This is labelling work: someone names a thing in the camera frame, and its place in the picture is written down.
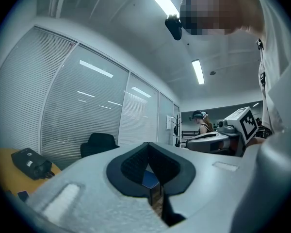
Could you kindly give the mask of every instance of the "person wearing vr headset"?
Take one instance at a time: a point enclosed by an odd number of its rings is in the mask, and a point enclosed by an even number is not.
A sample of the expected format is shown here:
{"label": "person wearing vr headset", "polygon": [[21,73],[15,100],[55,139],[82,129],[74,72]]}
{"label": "person wearing vr headset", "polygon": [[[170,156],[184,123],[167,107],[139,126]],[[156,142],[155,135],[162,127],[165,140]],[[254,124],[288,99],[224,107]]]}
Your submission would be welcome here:
{"label": "person wearing vr headset", "polygon": [[[242,30],[256,36],[261,51],[262,125],[274,133],[284,129],[268,95],[284,71],[291,68],[291,22],[276,0],[182,0],[179,18],[170,15],[165,24],[175,40],[181,39],[182,27],[192,35]],[[263,141],[253,138],[248,145]]]}
{"label": "person wearing vr headset", "polygon": [[195,120],[199,124],[199,135],[213,132],[212,124],[209,121],[208,114],[204,111],[194,111],[190,120]]}

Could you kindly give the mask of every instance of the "wall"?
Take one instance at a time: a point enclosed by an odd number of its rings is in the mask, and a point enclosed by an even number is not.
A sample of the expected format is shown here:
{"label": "wall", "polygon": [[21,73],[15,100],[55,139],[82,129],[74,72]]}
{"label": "wall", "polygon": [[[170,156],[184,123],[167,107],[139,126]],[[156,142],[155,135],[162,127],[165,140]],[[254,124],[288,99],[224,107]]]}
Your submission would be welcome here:
{"label": "wall", "polygon": [[147,81],[174,103],[180,104],[179,98],[171,88],[154,72],[149,70],[128,52],[124,51],[120,46],[98,32],[95,32],[93,29],[64,18],[37,17],[34,23],[36,26],[62,33],[101,51]]}
{"label": "wall", "polygon": [[7,55],[23,35],[33,27],[37,0],[19,0],[0,28],[0,68]]}
{"label": "wall", "polygon": [[[255,104],[256,102],[246,103],[246,104],[239,104],[239,105],[228,106],[228,107],[223,107],[223,108],[209,109],[205,111],[208,113],[210,122],[212,124],[217,124],[219,120],[226,118],[227,116],[229,116],[230,114],[232,114],[233,112],[237,111],[240,108],[244,108],[248,106],[251,107],[251,111],[255,119],[257,119],[258,117],[262,119],[262,109],[263,109],[262,102],[259,102],[257,106],[253,107],[253,105]],[[182,130],[183,131],[198,130],[199,125],[197,125],[194,120],[192,121],[189,120],[189,116],[191,116],[192,113],[193,111],[182,113]]]}
{"label": "wall", "polygon": [[247,92],[233,93],[216,98],[214,97],[214,98],[183,100],[181,102],[181,110],[183,112],[207,109],[209,110],[214,108],[222,108],[238,104],[251,103],[260,100],[262,100],[262,92],[260,89],[256,89]]}

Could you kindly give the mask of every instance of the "ceiling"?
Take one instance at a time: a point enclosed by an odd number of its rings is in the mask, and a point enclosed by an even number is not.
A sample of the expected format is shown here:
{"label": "ceiling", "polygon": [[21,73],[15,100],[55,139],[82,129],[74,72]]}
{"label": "ceiling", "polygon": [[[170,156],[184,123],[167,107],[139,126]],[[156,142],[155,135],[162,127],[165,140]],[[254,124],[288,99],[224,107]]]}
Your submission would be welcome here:
{"label": "ceiling", "polygon": [[[179,9],[180,0],[171,0]],[[50,0],[38,0],[38,14],[49,14]],[[85,24],[130,52],[164,80],[181,100],[258,89],[260,54],[256,38],[229,36],[173,39],[166,14],[154,0],[64,0],[61,17]],[[199,59],[205,84],[199,85],[192,60]]]}

